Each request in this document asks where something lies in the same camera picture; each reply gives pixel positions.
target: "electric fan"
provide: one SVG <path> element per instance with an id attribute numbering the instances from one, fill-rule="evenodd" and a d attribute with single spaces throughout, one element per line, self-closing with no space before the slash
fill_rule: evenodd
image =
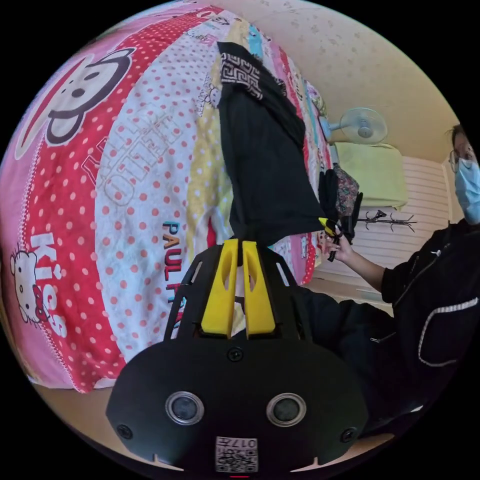
<path id="1" fill-rule="evenodd" d="M 351 141 L 357 144 L 378 144 L 387 137 L 387 124 L 382 116 L 371 108 L 351 108 L 338 123 L 329 123 L 320 117 L 320 125 L 328 142 L 334 130 L 341 130 Z"/>

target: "white radiator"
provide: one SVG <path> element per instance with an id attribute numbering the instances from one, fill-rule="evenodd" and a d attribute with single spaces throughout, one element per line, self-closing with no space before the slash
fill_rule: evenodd
<path id="1" fill-rule="evenodd" d="M 359 221 L 355 227 L 353 248 L 359 254 L 382 267 L 393 268 L 407 261 L 431 236 L 435 230 L 448 226 L 451 216 L 449 191 L 445 167 L 440 163 L 420 158 L 403 157 L 403 168 L 408 190 L 408 203 L 396 211 L 391 207 L 361 208 L 359 218 L 373 217 L 377 210 L 390 213 L 398 220 L 406 220 L 411 215 L 412 232 L 406 225 L 370 223 L 367 226 Z M 355 286 L 356 295 L 348 288 L 349 296 L 366 301 L 381 301 L 375 292 L 359 275 L 339 261 L 326 259 L 317 267 L 314 278 Z"/>

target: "hand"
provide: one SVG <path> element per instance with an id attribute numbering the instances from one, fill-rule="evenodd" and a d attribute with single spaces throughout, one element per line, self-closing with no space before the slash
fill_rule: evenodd
<path id="1" fill-rule="evenodd" d="M 338 234 L 340 233 L 338 227 L 336 228 L 336 232 Z M 325 253 L 327 255 L 330 255 L 331 252 L 336 252 L 335 260 L 340 260 L 340 262 L 346 264 L 354 253 L 354 250 L 352 249 L 352 246 L 350 245 L 345 235 L 342 235 L 340 237 L 340 242 L 338 245 L 335 245 L 333 238 L 327 236 L 325 242 Z"/>

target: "yellow clamp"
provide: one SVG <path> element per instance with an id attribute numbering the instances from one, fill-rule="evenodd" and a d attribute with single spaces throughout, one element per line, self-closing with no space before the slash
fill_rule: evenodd
<path id="1" fill-rule="evenodd" d="M 275 319 L 260 263 L 257 243 L 244 241 L 242 251 L 247 337 L 271 334 L 275 330 Z M 220 335 L 228 339 L 231 337 L 238 252 L 239 241 L 237 239 L 227 240 L 224 243 L 201 321 L 201 329 L 208 335 Z"/>
<path id="2" fill-rule="evenodd" d="M 337 226 L 337 224 L 333 220 L 329 220 L 328 218 L 322 218 L 322 217 L 319 217 L 318 220 L 322 224 L 322 226 L 325 230 L 325 233 L 329 237 L 336 238 L 336 237 L 341 237 L 342 236 L 341 234 L 339 235 L 337 233 L 336 228 L 339 228 L 339 227 Z"/>

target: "camera lens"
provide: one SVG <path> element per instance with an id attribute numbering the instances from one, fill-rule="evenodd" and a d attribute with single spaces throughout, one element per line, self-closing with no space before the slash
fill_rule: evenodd
<path id="1" fill-rule="evenodd" d="M 194 425 L 204 416 L 204 404 L 193 393 L 177 391 L 165 403 L 167 415 L 179 425 Z"/>
<path id="2" fill-rule="evenodd" d="M 307 405 L 302 397 L 295 393 L 281 393 L 273 397 L 266 407 L 268 420 L 277 427 L 292 427 L 305 416 Z"/>

